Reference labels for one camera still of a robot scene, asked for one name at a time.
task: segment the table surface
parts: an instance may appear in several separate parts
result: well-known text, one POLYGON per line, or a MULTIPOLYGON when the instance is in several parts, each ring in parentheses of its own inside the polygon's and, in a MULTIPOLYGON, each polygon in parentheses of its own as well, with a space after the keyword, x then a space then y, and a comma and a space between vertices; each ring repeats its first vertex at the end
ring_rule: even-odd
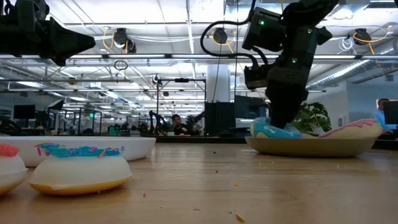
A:
POLYGON ((238 223, 235 214, 255 224, 398 220, 398 152, 304 159, 242 144, 156 144, 129 164, 133 180, 93 195, 49 197, 25 181, 0 198, 0 223, 238 223))

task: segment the man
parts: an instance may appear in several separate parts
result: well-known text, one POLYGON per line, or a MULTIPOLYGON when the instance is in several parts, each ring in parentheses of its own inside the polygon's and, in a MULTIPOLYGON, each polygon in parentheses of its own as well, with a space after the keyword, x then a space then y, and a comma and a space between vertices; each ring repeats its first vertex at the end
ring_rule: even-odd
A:
POLYGON ((391 132, 393 129, 397 129, 395 124, 386 124, 386 120, 384 118, 384 102, 390 101, 389 99, 380 99, 377 101, 378 108, 375 112, 372 113, 372 118, 374 118, 383 128, 383 131, 391 132))
POLYGON ((181 122, 181 117, 178 114, 172 116, 174 124, 174 135, 176 136, 188 136, 188 125, 181 122))

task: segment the white column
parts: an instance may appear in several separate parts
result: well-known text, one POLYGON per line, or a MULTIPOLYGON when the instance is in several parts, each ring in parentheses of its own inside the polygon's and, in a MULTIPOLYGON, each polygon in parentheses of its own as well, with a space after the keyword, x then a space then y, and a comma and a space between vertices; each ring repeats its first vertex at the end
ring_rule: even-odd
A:
POLYGON ((207 65, 206 88, 207 102, 230 102, 231 80, 229 65, 207 65))

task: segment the pink frosting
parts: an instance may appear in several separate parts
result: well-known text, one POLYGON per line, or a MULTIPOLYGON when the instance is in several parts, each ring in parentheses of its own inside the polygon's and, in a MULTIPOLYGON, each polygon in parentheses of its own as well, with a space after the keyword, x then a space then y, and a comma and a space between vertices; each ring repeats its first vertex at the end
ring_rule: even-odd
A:
POLYGON ((17 156, 19 149, 12 145, 0 144, 0 156, 14 157, 17 156))
POLYGON ((331 135, 331 134, 333 134, 333 133, 335 133, 335 132, 337 132, 337 131, 344 130, 344 129, 347 128, 347 127, 363 128, 364 125, 373 126, 373 125, 375 125, 376 123, 377 123, 377 121, 376 121, 375 119, 362 119, 362 120, 355 121, 355 122, 352 122, 352 123, 350 123, 350 124, 347 124, 346 126, 343 126, 343 127, 341 127, 341 128, 338 128, 338 129, 336 129, 336 130, 334 130, 334 131, 329 131, 328 133, 326 133, 326 134, 320 136, 320 138, 327 137, 327 136, 329 136, 329 135, 331 135))

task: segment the toy donut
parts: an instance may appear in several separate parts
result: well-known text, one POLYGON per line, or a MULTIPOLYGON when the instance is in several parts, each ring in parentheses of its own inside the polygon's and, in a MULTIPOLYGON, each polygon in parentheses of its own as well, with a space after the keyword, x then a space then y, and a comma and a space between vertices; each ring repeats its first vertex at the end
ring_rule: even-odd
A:
POLYGON ((362 119, 320 136, 324 139, 366 139, 382 134, 381 125, 375 119, 362 119))
POLYGON ((256 118, 250 126, 250 133, 255 138, 303 138, 293 125, 286 124, 284 129, 280 129, 271 125, 270 118, 256 118))
POLYGON ((40 145, 48 158, 37 166, 30 186, 43 194, 80 195, 112 189, 131 176, 124 147, 100 149, 92 146, 40 145))
POLYGON ((27 169, 18 152, 15 146, 0 144, 0 195, 12 191, 25 179, 27 169))

